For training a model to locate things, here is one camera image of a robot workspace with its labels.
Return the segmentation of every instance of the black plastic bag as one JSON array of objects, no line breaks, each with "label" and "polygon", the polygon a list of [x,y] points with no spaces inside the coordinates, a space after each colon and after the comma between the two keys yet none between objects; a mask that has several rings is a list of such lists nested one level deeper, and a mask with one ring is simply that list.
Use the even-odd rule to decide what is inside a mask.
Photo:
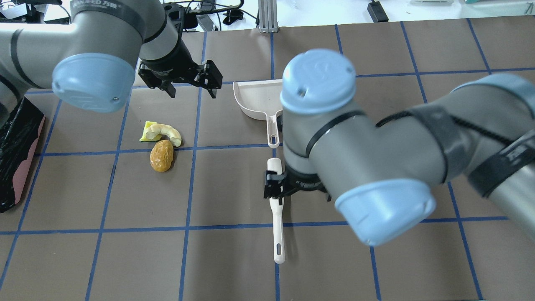
[{"label": "black plastic bag", "polygon": [[20,201],[44,114],[27,98],[0,128],[0,213]]}]

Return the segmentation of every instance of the white brush handle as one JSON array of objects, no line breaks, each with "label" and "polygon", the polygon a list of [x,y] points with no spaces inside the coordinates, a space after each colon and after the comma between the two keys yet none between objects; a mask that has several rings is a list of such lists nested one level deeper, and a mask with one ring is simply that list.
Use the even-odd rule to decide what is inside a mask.
[{"label": "white brush handle", "polygon": [[[270,202],[277,202],[278,199],[270,199]],[[273,213],[273,257],[278,264],[284,263],[286,260],[284,254],[284,231],[282,229],[282,213]]]},{"label": "white brush handle", "polygon": [[[279,158],[271,158],[267,161],[267,164],[268,170],[275,171],[278,175],[282,174],[282,163]],[[279,199],[270,198],[269,204],[273,213],[273,257],[276,263],[282,264],[286,259],[284,231],[282,229],[282,208],[284,206],[284,200],[280,205]]]}]

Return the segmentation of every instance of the metal frame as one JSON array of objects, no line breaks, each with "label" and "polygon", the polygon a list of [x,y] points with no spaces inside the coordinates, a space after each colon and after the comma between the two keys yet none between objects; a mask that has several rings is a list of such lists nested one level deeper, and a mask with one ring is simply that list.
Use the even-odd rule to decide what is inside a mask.
[{"label": "metal frame", "polygon": [[279,32],[277,0],[258,0],[258,21],[261,33]]}]

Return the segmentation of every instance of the light blue joint cap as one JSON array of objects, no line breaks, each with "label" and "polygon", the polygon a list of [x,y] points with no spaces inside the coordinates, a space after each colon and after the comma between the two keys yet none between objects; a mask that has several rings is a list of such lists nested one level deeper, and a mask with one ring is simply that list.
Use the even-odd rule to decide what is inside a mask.
[{"label": "light blue joint cap", "polygon": [[52,90],[75,107],[115,112],[130,97],[134,79],[134,68],[123,59],[109,54],[77,54],[54,68]]},{"label": "light blue joint cap", "polygon": [[313,49],[294,57],[282,74],[280,101],[297,114],[314,115],[343,107],[355,95],[355,68],[336,51]]},{"label": "light blue joint cap", "polygon": [[497,73],[460,85],[453,91],[470,85],[493,86],[514,94],[526,103],[531,110],[531,117],[535,118],[535,86],[530,81],[511,73]]},{"label": "light blue joint cap", "polygon": [[378,246],[428,217],[437,204],[427,184],[415,179],[389,179],[355,187],[335,207],[366,245]]}]

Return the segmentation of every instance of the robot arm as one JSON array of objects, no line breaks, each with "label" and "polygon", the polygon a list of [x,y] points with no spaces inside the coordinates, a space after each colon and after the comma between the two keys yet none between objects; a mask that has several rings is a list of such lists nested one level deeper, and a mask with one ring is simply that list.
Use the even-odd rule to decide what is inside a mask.
[{"label": "robot arm", "polygon": [[181,40],[181,6],[158,0],[73,0],[73,24],[3,24],[0,28],[0,124],[30,88],[51,88],[88,110],[124,106],[140,75],[174,97],[171,82],[221,88],[212,61],[197,65]]},{"label": "robot arm", "polygon": [[326,191],[359,239],[380,245],[433,212],[430,187],[465,173],[535,239],[533,84],[495,74],[377,126],[351,101],[355,93],[355,70],[337,52],[290,61],[281,93],[285,174],[266,173],[265,197]]}]

